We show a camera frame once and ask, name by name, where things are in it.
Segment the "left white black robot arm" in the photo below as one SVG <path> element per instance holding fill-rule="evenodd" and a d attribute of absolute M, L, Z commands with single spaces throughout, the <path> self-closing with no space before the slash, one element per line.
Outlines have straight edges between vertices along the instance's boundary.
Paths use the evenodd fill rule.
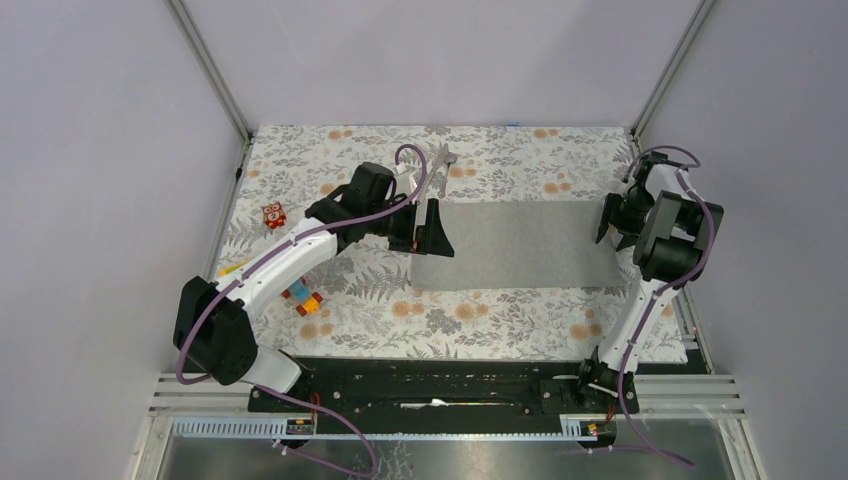
<path fill-rule="evenodd" d="M 186 362 L 200 379 L 221 385 L 245 382 L 272 389 L 288 411 L 309 401 L 310 385 L 288 354 L 261 346 L 252 322 L 285 289 L 314 267 L 332 259 L 367 235 L 387 239 L 392 251 L 451 257 L 454 250 L 439 217 L 439 202 L 423 195 L 431 176 L 422 172 L 409 193 L 393 172 L 365 162 L 352 179 L 313 203 L 292 231 L 264 253 L 214 281 L 194 277 L 183 287 L 173 343 L 180 383 Z"/>

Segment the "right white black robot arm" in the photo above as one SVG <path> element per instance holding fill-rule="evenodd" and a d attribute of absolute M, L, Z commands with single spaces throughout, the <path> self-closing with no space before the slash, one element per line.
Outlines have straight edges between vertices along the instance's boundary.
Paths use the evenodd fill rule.
<path fill-rule="evenodd" d="M 647 335 L 682 288 L 702 274 L 724 217 L 723 206 L 691 184 L 700 161 L 690 151 L 687 161 L 674 161 L 674 149 L 647 149 L 625 174 L 626 192 L 610 193 L 603 202 L 596 238 L 615 229 L 621 237 L 616 249 L 633 251 L 637 277 L 614 326 L 580 365 L 573 396 L 588 412 L 634 403 L 633 377 Z"/>

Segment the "grey cloth napkin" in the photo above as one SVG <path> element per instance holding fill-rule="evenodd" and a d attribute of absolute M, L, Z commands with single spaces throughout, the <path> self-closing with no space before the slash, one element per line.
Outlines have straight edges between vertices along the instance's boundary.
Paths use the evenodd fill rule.
<path fill-rule="evenodd" d="M 609 237 L 594 242 L 599 201 L 445 203 L 455 255 L 415 255 L 411 284 L 425 291 L 605 288 L 627 283 Z"/>

